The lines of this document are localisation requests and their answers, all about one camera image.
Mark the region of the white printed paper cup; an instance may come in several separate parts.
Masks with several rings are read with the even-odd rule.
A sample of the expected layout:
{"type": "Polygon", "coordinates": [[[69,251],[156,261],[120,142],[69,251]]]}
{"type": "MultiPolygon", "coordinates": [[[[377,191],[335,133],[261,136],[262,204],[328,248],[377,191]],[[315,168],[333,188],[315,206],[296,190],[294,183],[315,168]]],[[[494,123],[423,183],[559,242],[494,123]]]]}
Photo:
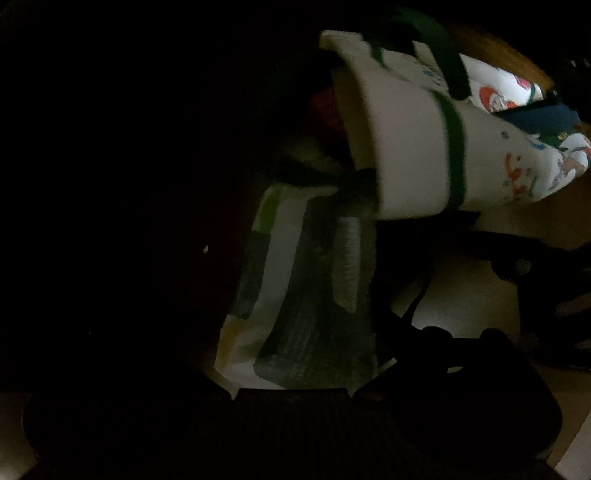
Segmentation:
{"type": "Polygon", "coordinates": [[[342,65],[335,76],[339,114],[356,168],[377,175],[381,219],[528,204],[590,168],[584,135],[548,145],[453,99],[441,70],[409,55],[346,32],[325,31],[321,46],[342,65]]]}

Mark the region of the white green plastic bag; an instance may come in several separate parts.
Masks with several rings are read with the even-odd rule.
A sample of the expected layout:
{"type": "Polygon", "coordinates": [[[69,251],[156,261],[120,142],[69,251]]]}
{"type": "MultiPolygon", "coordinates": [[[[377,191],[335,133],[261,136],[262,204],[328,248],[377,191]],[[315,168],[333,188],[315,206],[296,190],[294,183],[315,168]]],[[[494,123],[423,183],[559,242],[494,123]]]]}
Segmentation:
{"type": "Polygon", "coordinates": [[[374,204],[335,187],[271,186],[252,223],[212,377],[241,389],[355,392],[380,353],[370,292],[374,204]]]}

